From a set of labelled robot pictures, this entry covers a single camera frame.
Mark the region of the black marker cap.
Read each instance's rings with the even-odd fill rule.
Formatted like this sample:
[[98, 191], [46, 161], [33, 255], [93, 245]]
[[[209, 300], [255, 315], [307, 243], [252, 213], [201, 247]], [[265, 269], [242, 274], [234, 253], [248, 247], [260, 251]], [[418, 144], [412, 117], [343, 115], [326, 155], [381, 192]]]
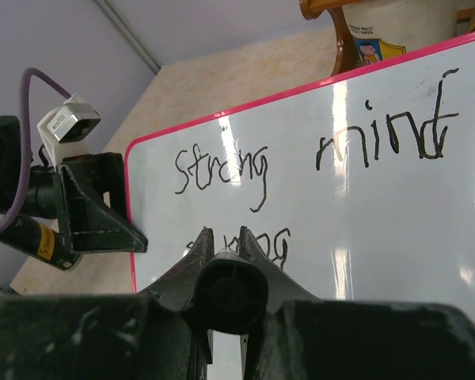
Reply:
[[261, 321], [267, 302], [263, 272], [227, 251], [203, 266], [182, 315], [196, 329], [245, 335]]

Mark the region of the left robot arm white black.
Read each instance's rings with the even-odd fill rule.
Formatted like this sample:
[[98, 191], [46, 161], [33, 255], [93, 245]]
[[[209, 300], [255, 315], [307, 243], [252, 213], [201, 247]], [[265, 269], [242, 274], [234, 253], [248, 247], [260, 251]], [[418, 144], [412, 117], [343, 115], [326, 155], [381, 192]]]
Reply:
[[[20, 167], [20, 122], [0, 116], [0, 214], [12, 206]], [[127, 220], [122, 155], [76, 155], [31, 167], [25, 201], [0, 242], [50, 262], [145, 252], [146, 237]]]

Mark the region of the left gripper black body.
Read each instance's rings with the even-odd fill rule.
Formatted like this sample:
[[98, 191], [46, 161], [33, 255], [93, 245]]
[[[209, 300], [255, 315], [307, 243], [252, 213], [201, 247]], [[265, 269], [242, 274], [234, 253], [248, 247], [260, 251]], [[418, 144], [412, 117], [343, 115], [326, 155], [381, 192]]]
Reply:
[[73, 198], [77, 190], [92, 188], [98, 195], [124, 198], [124, 159], [122, 154], [104, 152], [64, 158], [52, 175], [55, 198]]

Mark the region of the whiteboard with pink frame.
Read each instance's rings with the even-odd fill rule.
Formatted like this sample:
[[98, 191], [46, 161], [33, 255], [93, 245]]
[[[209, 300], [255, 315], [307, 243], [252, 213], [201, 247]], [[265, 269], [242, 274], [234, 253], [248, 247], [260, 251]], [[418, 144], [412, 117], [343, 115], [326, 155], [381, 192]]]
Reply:
[[475, 322], [475, 32], [137, 138], [125, 174], [134, 291], [247, 226], [320, 298]]

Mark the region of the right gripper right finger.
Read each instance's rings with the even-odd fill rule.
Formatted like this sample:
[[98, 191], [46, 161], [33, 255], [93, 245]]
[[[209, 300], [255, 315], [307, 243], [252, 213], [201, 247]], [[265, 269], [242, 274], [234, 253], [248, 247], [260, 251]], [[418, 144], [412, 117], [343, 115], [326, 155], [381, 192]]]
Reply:
[[239, 255], [268, 281], [263, 320], [241, 339], [246, 379], [475, 379], [475, 324], [422, 302], [321, 300], [242, 227]]

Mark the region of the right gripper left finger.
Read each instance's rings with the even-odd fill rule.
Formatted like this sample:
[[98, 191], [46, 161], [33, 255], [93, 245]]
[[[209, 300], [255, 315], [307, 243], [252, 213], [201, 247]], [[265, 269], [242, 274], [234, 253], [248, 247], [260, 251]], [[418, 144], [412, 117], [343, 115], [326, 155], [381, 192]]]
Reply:
[[214, 254], [203, 228], [137, 294], [0, 296], [0, 379], [205, 379], [212, 336], [193, 298]]

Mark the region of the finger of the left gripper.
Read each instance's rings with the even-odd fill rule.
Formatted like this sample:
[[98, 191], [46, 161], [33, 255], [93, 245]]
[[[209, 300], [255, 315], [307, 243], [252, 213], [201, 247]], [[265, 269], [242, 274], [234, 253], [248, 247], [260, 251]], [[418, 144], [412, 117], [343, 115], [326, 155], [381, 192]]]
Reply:
[[73, 198], [56, 198], [60, 233], [72, 253], [144, 253], [148, 240], [127, 218], [124, 198], [111, 198], [92, 188]]

